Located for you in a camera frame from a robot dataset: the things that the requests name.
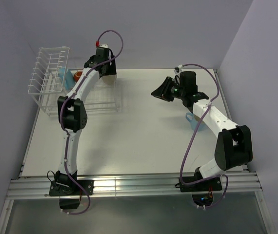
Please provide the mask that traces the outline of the beige paper cup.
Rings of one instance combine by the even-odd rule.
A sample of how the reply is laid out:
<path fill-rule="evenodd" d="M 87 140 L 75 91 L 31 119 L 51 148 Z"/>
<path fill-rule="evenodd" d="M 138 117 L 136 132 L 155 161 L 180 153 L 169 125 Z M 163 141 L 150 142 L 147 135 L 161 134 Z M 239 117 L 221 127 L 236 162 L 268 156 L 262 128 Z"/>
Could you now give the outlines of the beige paper cup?
<path fill-rule="evenodd" d="M 103 76 L 102 80 L 106 85 L 113 85 L 116 81 L 117 75 Z"/>

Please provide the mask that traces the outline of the orange mug black interior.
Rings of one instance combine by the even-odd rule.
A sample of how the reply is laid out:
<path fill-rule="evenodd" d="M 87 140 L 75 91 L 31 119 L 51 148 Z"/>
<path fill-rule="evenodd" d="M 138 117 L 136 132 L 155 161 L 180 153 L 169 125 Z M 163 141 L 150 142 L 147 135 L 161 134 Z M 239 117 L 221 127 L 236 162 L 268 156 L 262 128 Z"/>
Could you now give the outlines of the orange mug black interior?
<path fill-rule="evenodd" d="M 73 75 L 74 81 L 78 82 L 78 80 L 80 79 L 81 76 L 82 76 L 82 71 L 75 72 L 74 75 Z"/>

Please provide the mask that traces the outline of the light blue ceramic mug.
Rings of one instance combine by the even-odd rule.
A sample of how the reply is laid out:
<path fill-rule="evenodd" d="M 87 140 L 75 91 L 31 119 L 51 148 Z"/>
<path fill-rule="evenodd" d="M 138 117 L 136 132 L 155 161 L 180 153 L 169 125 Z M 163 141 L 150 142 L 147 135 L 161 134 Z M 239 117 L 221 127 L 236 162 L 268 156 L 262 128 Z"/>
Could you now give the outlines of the light blue ceramic mug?
<path fill-rule="evenodd" d="M 59 69 L 59 77 L 63 80 L 66 90 L 71 90 L 75 86 L 73 74 L 65 67 Z"/>

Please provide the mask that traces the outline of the glossy light blue faceted mug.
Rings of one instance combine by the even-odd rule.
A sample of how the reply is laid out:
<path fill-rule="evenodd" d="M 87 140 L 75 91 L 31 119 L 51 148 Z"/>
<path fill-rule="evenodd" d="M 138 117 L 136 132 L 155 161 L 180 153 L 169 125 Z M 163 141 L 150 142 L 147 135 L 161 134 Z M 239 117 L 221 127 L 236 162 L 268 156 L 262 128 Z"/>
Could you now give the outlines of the glossy light blue faceted mug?
<path fill-rule="evenodd" d="M 197 124 L 199 123 L 200 117 L 194 115 L 193 113 L 186 113 L 185 114 L 186 120 L 190 123 L 191 129 L 195 130 Z M 205 129 L 206 124 L 202 121 L 198 127 L 198 131 L 202 131 Z"/>

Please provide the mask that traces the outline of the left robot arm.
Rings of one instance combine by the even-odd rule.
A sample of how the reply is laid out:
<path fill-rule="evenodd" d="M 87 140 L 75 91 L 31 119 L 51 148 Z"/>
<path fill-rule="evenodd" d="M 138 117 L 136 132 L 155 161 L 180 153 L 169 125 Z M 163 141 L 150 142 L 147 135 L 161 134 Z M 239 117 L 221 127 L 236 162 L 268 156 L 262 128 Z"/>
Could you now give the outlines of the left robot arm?
<path fill-rule="evenodd" d="M 58 118 L 64 131 L 64 156 L 55 174 L 55 182 L 67 195 L 77 191 L 77 152 L 79 138 L 87 124 L 87 112 L 84 102 L 93 86 L 103 76 L 116 74 L 114 54 L 104 46 L 96 48 L 96 54 L 84 64 L 84 69 L 73 89 L 57 101 Z"/>

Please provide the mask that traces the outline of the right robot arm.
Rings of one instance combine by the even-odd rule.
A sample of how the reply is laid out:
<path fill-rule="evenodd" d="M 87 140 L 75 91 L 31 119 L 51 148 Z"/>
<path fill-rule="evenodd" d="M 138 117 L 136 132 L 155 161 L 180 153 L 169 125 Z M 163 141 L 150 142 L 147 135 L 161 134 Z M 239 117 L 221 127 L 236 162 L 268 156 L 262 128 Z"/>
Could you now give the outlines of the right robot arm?
<path fill-rule="evenodd" d="M 238 125 L 225 116 L 209 97 L 198 91 L 196 73 L 182 71 L 174 78 L 167 77 L 151 95 L 172 102 L 180 99 L 184 107 L 200 118 L 217 138 L 212 160 L 197 168 L 197 176 L 190 185 L 205 190 L 211 179 L 223 172 L 251 162 L 253 159 L 251 131 L 246 125 Z"/>

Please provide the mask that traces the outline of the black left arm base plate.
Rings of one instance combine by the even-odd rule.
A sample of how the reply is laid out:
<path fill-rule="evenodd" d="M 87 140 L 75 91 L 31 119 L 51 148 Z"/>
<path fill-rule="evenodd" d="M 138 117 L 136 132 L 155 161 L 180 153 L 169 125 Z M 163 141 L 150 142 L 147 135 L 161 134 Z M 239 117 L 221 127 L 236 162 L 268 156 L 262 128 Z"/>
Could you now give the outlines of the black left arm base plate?
<path fill-rule="evenodd" d="M 93 194 L 94 181 L 93 180 L 78 180 L 78 185 L 74 184 L 72 187 L 64 186 L 55 181 L 52 181 L 49 189 L 49 196 L 76 196 L 85 195 L 83 188 L 88 195 Z"/>

